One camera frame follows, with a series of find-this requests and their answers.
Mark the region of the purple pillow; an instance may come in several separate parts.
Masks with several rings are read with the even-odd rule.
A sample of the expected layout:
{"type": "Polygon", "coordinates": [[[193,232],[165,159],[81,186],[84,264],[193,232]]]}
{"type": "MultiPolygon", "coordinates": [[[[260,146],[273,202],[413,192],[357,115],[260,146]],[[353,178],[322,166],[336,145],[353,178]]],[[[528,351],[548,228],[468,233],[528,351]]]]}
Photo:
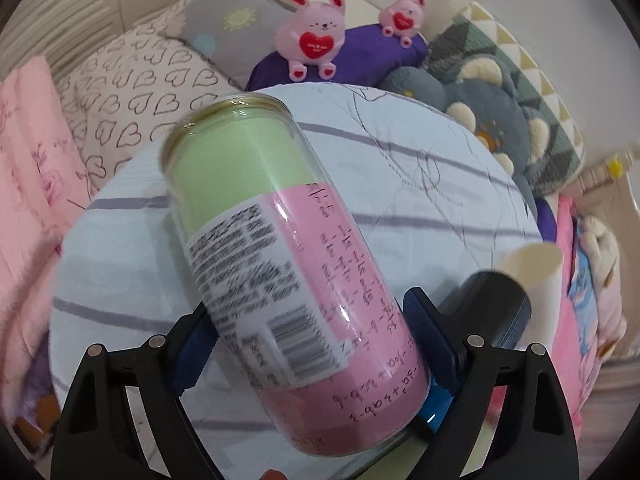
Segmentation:
{"type": "MultiPolygon", "coordinates": [[[[412,45],[405,49],[396,36],[384,37],[378,24],[347,29],[345,44],[333,60],[336,75],[331,81],[375,87],[395,68],[418,67],[427,55],[428,45],[420,35],[414,36],[412,45]]],[[[255,66],[245,90],[257,91],[291,82],[288,62],[273,52],[255,66]]]]}

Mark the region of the white dog plush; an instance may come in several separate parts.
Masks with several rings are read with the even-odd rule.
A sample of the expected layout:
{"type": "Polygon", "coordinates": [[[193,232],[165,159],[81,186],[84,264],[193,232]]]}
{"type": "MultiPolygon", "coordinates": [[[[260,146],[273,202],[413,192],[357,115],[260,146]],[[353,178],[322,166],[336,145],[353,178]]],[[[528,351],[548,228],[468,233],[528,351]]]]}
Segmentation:
{"type": "Polygon", "coordinates": [[[593,214],[582,217],[580,247],[586,253],[598,308],[598,358],[612,358],[627,330],[620,284],[620,248],[613,232],[593,214]]]}

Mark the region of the small pink bunny plush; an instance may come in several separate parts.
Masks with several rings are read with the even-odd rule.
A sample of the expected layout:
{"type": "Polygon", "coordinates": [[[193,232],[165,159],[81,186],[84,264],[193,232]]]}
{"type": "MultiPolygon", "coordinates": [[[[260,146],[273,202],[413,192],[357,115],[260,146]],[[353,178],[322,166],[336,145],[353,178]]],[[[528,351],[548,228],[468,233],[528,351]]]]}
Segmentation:
{"type": "Polygon", "coordinates": [[[378,14],[378,24],[386,38],[397,37],[401,47],[412,46],[422,26],[426,0],[395,0],[378,14]]]}

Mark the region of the grey bear plush cushion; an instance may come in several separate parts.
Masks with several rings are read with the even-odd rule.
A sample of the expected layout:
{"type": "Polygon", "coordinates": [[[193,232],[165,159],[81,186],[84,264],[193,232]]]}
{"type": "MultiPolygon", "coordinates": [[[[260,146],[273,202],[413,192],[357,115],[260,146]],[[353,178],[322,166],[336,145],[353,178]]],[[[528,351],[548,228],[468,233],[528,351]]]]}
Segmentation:
{"type": "Polygon", "coordinates": [[[509,71],[499,60],[471,56],[439,78],[424,67],[401,66],[380,88],[434,107],[467,128],[511,177],[529,209],[537,211],[527,171],[544,156],[550,126],[518,102],[509,71]]]}

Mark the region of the pink cartoon blanket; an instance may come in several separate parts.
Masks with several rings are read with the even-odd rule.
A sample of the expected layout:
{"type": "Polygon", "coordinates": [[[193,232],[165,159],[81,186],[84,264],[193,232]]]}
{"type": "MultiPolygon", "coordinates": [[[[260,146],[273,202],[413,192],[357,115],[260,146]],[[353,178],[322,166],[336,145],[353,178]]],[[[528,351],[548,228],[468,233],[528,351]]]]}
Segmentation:
{"type": "Polygon", "coordinates": [[[589,260],[580,247],[583,216],[574,200],[559,197],[555,245],[563,255],[562,295],[552,360],[576,436],[582,433],[582,408],[604,364],[597,355],[598,308],[589,260]]]}

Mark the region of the grey flower pattern pillow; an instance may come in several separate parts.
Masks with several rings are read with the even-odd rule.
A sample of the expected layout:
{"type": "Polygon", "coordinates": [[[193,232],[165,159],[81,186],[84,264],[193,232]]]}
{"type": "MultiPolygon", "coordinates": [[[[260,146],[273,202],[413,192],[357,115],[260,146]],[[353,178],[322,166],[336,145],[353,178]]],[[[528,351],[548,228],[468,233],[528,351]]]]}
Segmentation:
{"type": "Polygon", "coordinates": [[[191,0],[163,35],[181,41],[245,88],[293,11],[277,0],[191,0]]]}

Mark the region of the cream white paper cup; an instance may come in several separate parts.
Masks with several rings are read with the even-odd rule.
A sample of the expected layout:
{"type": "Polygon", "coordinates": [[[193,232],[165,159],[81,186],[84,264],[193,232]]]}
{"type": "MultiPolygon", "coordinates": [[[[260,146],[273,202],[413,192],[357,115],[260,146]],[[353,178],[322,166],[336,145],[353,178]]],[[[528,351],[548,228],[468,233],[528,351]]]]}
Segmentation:
{"type": "Polygon", "coordinates": [[[561,310],[562,267],[561,249],[550,242],[520,247],[498,264],[499,272],[522,286],[532,308],[518,349],[536,342],[552,350],[561,310]]]}

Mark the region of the large pink bunny plush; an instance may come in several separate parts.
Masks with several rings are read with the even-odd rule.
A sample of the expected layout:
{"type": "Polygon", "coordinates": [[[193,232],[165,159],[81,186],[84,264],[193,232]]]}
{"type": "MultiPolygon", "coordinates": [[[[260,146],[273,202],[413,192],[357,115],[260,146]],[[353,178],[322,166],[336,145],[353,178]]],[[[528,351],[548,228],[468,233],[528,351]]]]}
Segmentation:
{"type": "Polygon", "coordinates": [[[286,0],[296,11],[274,37],[276,51],[288,62],[293,82],[304,81],[316,66],[322,80],[335,76],[334,58],[345,43],[346,0],[286,0]]]}

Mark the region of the black and blue cup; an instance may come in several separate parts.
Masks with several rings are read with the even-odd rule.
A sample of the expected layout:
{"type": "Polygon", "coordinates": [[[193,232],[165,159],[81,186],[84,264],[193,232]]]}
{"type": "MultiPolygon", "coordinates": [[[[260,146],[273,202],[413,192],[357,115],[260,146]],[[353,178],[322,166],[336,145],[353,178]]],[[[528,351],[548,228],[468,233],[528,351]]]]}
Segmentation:
{"type": "Polygon", "coordinates": [[[518,346],[532,317],[525,289],[509,275],[489,270],[469,276],[438,310],[469,334],[505,349],[518,346]]]}

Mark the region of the cream wardrobe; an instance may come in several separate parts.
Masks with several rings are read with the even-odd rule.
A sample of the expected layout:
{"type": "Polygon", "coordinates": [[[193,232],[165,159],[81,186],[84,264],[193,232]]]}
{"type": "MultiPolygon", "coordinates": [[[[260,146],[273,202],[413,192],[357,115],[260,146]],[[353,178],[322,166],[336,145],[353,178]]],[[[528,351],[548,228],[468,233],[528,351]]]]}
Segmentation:
{"type": "Polygon", "coordinates": [[[96,51],[122,50],[122,35],[137,26],[144,49],[160,29],[152,25],[179,0],[20,0],[1,31],[1,76],[42,55],[58,80],[96,51]]]}

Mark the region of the clear cup green pink paper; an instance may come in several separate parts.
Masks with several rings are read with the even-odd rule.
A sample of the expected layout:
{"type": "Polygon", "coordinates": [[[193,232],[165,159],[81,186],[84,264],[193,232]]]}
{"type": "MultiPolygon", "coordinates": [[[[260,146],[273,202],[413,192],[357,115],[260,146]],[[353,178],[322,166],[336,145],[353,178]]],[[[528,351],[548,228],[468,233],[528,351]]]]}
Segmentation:
{"type": "Polygon", "coordinates": [[[249,93],[203,107],[168,134],[160,168],[204,307],[292,445],[342,456],[403,430],[427,367],[286,105],[249,93]]]}

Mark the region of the round white striped tray cloth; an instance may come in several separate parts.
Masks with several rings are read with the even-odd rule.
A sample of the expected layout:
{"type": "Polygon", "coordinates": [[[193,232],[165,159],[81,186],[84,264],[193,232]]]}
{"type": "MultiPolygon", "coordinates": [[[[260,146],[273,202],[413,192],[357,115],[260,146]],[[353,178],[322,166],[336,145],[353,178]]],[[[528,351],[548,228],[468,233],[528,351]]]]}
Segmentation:
{"type": "MultiPolygon", "coordinates": [[[[396,297],[443,300],[540,234],[520,191],[471,133],[416,101],[378,89],[291,84],[271,94],[292,112],[352,212],[396,297]]],[[[50,369],[65,399],[92,344],[137,348],[197,305],[158,166],[157,127],[119,159],[67,233],[54,279],[50,369]]],[[[275,469],[345,479],[368,454],[298,452],[274,429],[229,351],[217,346],[182,405],[229,479],[275,469]]]]}

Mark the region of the white heart pattern pillow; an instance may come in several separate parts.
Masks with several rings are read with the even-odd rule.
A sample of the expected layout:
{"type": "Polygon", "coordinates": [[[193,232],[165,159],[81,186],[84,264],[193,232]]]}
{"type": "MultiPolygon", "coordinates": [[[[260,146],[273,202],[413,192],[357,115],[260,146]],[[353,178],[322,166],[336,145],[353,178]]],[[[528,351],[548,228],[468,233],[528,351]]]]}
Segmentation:
{"type": "Polygon", "coordinates": [[[58,82],[62,109],[96,188],[184,116],[238,91],[215,66],[163,35],[172,8],[100,47],[58,82]]]}

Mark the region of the cream wooden headboard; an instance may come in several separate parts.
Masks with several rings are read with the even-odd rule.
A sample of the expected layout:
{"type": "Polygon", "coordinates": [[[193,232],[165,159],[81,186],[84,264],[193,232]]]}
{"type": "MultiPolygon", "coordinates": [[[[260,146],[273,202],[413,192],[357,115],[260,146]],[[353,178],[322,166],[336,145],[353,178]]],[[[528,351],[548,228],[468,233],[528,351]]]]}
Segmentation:
{"type": "Polygon", "coordinates": [[[615,361],[639,355],[639,187],[631,183],[638,171],[639,149],[632,146],[584,170],[563,190],[579,212],[598,218],[613,233],[620,248],[615,277],[627,329],[613,350],[615,361]]]}

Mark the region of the green white triangle pillow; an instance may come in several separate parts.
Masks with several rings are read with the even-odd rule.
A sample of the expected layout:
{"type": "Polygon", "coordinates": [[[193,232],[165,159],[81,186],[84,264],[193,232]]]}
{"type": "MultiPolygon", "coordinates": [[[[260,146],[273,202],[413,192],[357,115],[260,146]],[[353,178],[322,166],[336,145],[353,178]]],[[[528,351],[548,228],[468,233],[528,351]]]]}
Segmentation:
{"type": "Polygon", "coordinates": [[[559,192],[577,177],[586,149],[574,118],[534,58],[484,6],[474,0],[439,3],[428,14],[422,34],[430,45],[423,63],[429,73],[440,77],[466,58],[492,55],[506,66],[518,102],[548,122],[544,156],[527,170],[535,194],[559,192]]]}

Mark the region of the pink quilt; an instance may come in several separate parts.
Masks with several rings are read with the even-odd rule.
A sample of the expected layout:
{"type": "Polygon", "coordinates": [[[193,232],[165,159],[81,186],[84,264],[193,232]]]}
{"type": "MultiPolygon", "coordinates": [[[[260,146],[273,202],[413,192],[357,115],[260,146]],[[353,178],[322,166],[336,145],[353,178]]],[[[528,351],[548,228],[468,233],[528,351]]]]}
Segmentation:
{"type": "Polygon", "coordinates": [[[1,83],[1,420],[24,405],[46,339],[55,267],[96,189],[62,111],[50,67],[35,56],[1,83]]]}

